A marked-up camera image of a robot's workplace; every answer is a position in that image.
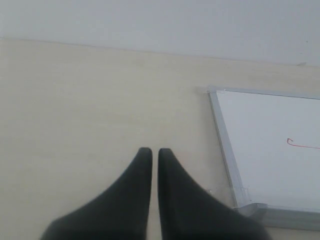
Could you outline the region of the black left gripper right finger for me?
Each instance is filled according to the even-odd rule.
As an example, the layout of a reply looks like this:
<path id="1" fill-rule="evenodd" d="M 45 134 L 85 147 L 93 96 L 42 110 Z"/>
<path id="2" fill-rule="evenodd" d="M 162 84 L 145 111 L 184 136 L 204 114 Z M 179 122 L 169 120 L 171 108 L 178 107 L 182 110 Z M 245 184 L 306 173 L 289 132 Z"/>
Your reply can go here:
<path id="1" fill-rule="evenodd" d="M 158 152 L 157 191 L 164 240 L 271 239 L 262 225 L 206 192 L 169 148 Z"/>

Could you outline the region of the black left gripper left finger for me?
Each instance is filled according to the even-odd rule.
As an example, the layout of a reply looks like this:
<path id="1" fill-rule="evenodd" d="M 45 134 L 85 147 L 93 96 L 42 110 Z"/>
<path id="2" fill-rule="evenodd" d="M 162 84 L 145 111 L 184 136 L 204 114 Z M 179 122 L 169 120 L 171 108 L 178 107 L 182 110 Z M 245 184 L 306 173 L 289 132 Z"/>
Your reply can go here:
<path id="1" fill-rule="evenodd" d="M 41 239 L 145 240 L 152 171 L 152 150 L 141 147 L 128 168 L 107 190 L 54 220 Z"/>

